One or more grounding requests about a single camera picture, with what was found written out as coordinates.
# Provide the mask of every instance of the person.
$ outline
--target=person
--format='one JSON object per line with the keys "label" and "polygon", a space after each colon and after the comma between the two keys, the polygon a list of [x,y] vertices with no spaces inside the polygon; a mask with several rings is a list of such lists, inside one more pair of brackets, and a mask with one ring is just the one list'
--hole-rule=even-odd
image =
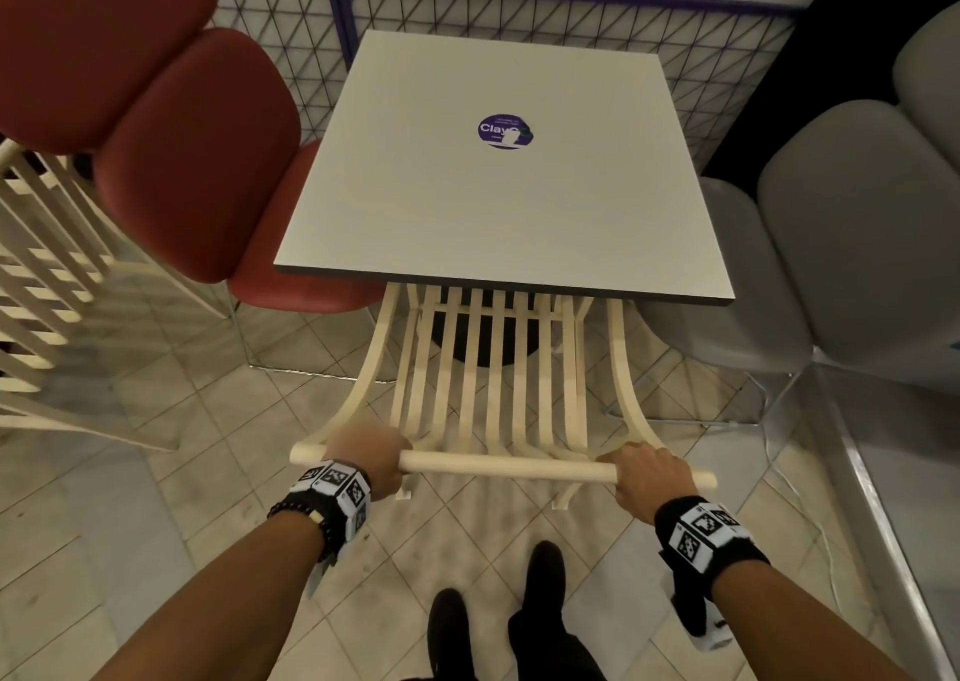
{"label": "person", "polygon": [[[383,426],[354,425],[339,433],[323,463],[294,484],[270,518],[148,618],[95,681],[267,679],[318,558],[326,562],[356,533],[371,500],[400,488],[406,447],[399,433]],[[704,602],[715,603],[724,618],[716,627],[728,623],[759,681],[909,681],[843,619],[770,566],[731,515],[697,495],[685,461],[665,448],[634,443],[601,459],[616,464],[620,506],[654,525],[674,570],[675,606],[681,609],[681,587],[687,598],[703,598],[701,611]],[[690,526],[699,528],[691,534],[702,544],[695,552],[682,536]],[[712,539],[704,542],[707,536]],[[564,627],[564,575],[556,545],[538,544],[522,606],[507,628],[517,673],[526,681],[603,679],[593,656]],[[697,621],[688,617],[685,624]],[[372,653],[376,642],[370,639]],[[456,590],[443,590],[433,603],[427,649],[438,681],[474,679],[467,608]],[[322,667],[315,678],[336,681]]]}

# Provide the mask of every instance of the sticker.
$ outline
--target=sticker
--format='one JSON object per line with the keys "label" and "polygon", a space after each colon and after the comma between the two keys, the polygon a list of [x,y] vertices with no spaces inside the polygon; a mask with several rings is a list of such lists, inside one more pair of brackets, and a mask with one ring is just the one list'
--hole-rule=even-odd
{"label": "sticker", "polygon": [[534,139],[534,133],[518,116],[495,114],[487,117],[477,127],[480,139],[498,150],[520,150]]}

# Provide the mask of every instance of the person's right arm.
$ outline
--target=person's right arm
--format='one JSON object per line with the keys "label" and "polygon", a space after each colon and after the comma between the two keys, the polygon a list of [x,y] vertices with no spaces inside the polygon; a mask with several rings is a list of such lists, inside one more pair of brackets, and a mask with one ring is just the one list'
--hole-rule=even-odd
{"label": "person's right arm", "polygon": [[[666,448],[625,444],[600,460],[616,464],[617,502],[648,524],[666,502],[698,493],[690,466]],[[728,566],[711,591],[757,681],[912,681],[841,617],[764,562]]]}

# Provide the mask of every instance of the red cushion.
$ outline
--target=red cushion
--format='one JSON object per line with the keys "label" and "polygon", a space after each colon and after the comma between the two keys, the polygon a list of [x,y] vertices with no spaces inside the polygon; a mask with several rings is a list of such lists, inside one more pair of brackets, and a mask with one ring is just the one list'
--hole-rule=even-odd
{"label": "red cushion", "polygon": [[117,124],[93,160],[126,233],[192,279],[234,273],[300,144],[280,72],[242,33],[202,33]]}
{"label": "red cushion", "polygon": [[32,150],[107,138],[217,0],[0,0],[0,130]]}
{"label": "red cushion", "polygon": [[296,154],[256,229],[243,260],[228,285],[245,304],[309,314],[340,314],[383,299],[386,282],[282,274],[274,266],[283,234],[290,223],[320,142]]}

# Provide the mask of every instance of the table top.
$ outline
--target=table top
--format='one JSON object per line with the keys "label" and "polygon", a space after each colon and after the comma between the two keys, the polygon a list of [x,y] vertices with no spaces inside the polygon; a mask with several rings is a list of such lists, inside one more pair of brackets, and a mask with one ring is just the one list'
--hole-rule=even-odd
{"label": "table top", "polygon": [[368,31],[283,272],[728,303],[656,56]]}

